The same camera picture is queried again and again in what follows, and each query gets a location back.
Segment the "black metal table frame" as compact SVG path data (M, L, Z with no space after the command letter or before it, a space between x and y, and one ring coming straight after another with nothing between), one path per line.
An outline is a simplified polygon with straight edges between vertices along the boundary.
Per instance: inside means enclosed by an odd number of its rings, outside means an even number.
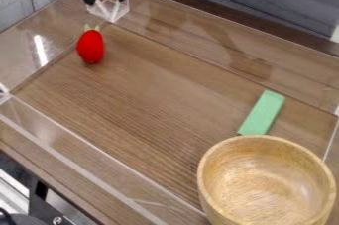
M47 202L48 187L38 180L30 189L27 214L11 214L0 207L0 225L76 225Z

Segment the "green rectangular block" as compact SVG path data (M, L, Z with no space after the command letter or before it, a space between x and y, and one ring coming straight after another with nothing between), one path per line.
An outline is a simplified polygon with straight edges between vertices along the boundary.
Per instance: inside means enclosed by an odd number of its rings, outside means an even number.
M266 90L238 130L240 136L265 135L274 123L275 117L283 107L286 97Z

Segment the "red plush strawberry toy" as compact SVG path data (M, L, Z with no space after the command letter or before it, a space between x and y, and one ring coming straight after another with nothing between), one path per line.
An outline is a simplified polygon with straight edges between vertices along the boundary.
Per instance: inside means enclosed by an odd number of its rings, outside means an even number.
M99 26L84 25L84 32L78 40L78 53L86 63L98 63L104 56L104 41Z

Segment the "wooden bowl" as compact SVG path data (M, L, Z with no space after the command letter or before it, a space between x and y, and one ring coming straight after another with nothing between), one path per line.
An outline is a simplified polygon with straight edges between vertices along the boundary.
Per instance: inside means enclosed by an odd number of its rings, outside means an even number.
M198 188L212 225L326 225L337 200L327 164L269 135L212 146L199 162Z

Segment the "clear acrylic table barrier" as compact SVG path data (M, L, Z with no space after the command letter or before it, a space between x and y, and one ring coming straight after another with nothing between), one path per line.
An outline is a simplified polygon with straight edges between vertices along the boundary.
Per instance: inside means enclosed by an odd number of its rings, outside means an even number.
M99 26L104 56L78 40ZM326 53L195 4L131 0L115 23L56 0L0 33L0 151L103 225L212 225L198 167L266 90L286 97L266 135L327 164L339 225L339 48Z

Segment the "clear acrylic corner bracket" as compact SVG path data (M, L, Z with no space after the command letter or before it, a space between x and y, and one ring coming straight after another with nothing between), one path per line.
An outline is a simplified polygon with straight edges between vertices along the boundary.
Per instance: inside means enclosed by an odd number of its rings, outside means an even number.
M95 0L94 5L87 5L86 9L107 22L115 23L130 12L130 1Z

